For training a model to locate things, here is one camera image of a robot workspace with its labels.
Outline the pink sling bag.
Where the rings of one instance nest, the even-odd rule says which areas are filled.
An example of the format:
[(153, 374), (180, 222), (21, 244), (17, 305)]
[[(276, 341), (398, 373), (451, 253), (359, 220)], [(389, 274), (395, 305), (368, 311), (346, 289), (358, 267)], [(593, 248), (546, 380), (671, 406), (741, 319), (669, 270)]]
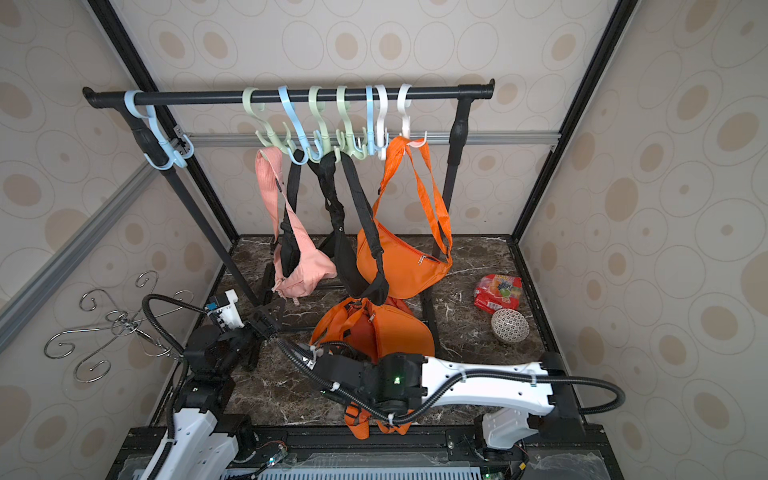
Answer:
[(260, 194), (272, 222), (274, 236), (272, 291), (298, 304), (314, 292), (317, 285), (337, 276), (331, 259), (319, 250), (295, 213), (293, 177), (283, 181), (283, 152), (277, 147), (258, 151), (255, 158)]

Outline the orange backpack bottom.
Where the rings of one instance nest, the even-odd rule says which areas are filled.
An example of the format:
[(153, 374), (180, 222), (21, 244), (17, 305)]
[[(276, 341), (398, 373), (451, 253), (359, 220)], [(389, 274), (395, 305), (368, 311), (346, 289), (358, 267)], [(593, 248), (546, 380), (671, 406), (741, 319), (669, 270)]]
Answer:
[(368, 439), (373, 423), (384, 434), (407, 433), (408, 422), (389, 417), (414, 412), (428, 397), (422, 367), (435, 348), (430, 329), (403, 301), (346, 299), (320, 320), (310, 346), (314, 375), (345, 407), (344, 422), (357, 439)]

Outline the orange sling bag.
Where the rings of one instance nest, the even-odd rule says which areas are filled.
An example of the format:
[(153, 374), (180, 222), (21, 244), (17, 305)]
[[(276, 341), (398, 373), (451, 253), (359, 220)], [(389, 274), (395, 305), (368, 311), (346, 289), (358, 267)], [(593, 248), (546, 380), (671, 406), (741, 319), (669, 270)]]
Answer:
[[(427, 193), (424, 182), (416, 171), (410, 143), (410, 140), (402, 136), (390, 141), (383, 178), (379, 184), (378, 198), (372, 207), (373, 233), (378, 234), (379, 243), (383, 249), (382, 266), (384, 277), (389, 284), (388, 295), (401, 300), (418, 296), (424, 290), (438, 283), (449, 273), (453, 265), (451, 219), (434, 179), (429, 146), (426, 140), (423, 140), (419, 144), (418, 150), (429, 173), (433, 191), (432, 197)], [(429, 223), (432, 237), (439, 251), (445, 256), (444, 261), (411, 246), (390, 232), (376, 218), (381, 200), (384, 198), (390, 181), (397, 173), (404, 155), (408, 156), (413, 168), (419, 202)], [(362, 276), (372, 283), (376, 274), (379, 273), (378, 264), (373, 256), (373, 240), (368, 240), (364, 230), (360, 230), (357, 241), (356, 266)]]

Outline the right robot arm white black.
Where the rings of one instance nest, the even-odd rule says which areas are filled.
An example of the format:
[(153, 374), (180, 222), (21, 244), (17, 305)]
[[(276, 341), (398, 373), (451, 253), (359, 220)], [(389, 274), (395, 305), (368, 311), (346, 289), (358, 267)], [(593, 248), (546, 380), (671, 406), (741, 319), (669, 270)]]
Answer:
[(585, 434), (573, 389), (551, 358), (481, 365), (395, 353), (372, 363), (324, 348), (305, 364), (322, 393), (343, 405), (344, 423), (361, 441), (373, 426), (404, 435), (431, 409), (458, 405), (488, 408), (476, 422), (481, 448), (508, 450), (532, 435), (576, 442)]

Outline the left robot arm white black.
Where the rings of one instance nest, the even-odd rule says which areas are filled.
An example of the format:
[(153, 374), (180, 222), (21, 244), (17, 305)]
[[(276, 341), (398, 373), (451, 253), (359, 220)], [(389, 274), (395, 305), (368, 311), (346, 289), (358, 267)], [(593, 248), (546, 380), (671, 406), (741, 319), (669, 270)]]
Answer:
[(142, 308), (150, 324), (180, 355), (182, 375), (166, 411), (166, 434), (142, 473), (144, 479), (219, 479), (228, 467), (246, 464), (260, 449), (248, 415), (225, 412), (235, 387), (232, 372), (253, 347), (281, 329), (276, 310), (259, 308), (239, 328), (205, 325), (183, 346), (154, 315), (149, 295)]

